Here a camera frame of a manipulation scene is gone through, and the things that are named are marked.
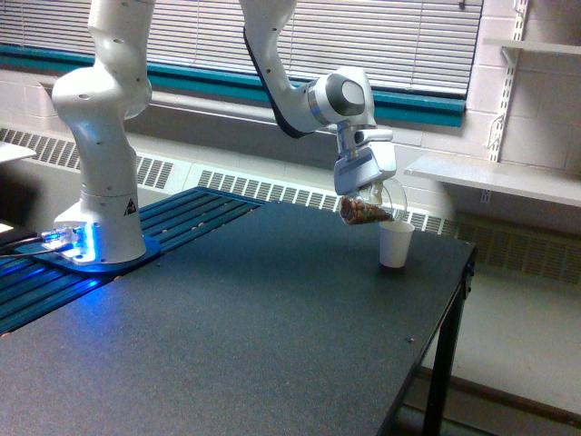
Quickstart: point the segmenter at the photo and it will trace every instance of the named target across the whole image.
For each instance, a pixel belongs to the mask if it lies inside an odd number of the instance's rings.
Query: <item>window sill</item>
[[[94,62],[92,56],[57,50],[0,45],[0,67],[69,72]],[[258,76],[149,64],[154,86],[231,98],[268,102]],[[375,115],[384,120],[460,127],[466,102],[460,99],[374,91]]]

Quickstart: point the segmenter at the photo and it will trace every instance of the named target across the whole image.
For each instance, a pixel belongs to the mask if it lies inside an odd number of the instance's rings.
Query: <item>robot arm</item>
[[[81,229],[82,240],[61,252],[79,265],[123,263],[145,253],[135,151],[123,120],[139,114],[151,99],[146,47],[153,4],[93,0],[88,26],[94,66],[74,70],[54,84],[54,107],[73,132],[82,179],[80,201],[61,213],[54,226]]]
[[[340,159],[335,163],[335,191],[353,193],[396,172],[392,132],[378,129],[369,80],[362,69],[342,67],[300,87],[289,81],[277,51],[281,29],[297,0],[240,0],[244,40],[271,101],[281,129],[300,138],[329,124],[337,125]],[[375,203],[381,203],[375,189]]]

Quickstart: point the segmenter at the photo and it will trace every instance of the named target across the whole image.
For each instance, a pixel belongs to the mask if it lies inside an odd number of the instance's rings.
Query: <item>window blinds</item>
[[[482,2],[300,0],[279,53],[296,78],[356,65],[376,87],[465,95]],[[0,43],[91,54],[90,3],[0,0]],[[237,0],[157,0],[148,58],[254,74],[242,26]]]

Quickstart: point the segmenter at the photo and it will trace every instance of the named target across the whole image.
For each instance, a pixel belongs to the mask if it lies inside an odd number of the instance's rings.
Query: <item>heating vent grille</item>
[[[285,186],[253,180],[209,170],[202,171],[199,186],[237,193],[267,202],[283,201],[337,212],[336,195],[317,193],[306,188]],[[550,279],[577,284],[581,282],[581,246],[556,243],[550,236],[537,237],[521,234],[518,230],[501,230],[486,225],[459,223],[435,215],[413,210],[403,214],[403,221],[411,223],[422,232],[451,236],[475,243],[478,262],[511,271],[544,276]]]
[[[226,193],[236,193],[265,202],[280,202],[302,204],[303,206],[337,211],[336,195],[315,193],[305,189],[297,189],[282,184],[269,183],[246,177],[236,177],[230,174],[204,170],[198,186],[217,189]]]
[[[30,148],[36,152],[32,159],[45,164],[72,170],[81,169],[79,153],[73,142],[63,141],[40,134],[30,134],[0,128],[0,141]],[[142,186],[163,189],[172,173],[173,163],[137,156],[137,183]]]

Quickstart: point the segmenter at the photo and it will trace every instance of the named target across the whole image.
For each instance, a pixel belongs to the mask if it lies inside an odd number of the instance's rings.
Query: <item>plastic cup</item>
[[[408,259],[414,226],[403,221],[379,223],[379,262],[389,268],[401,268]]]

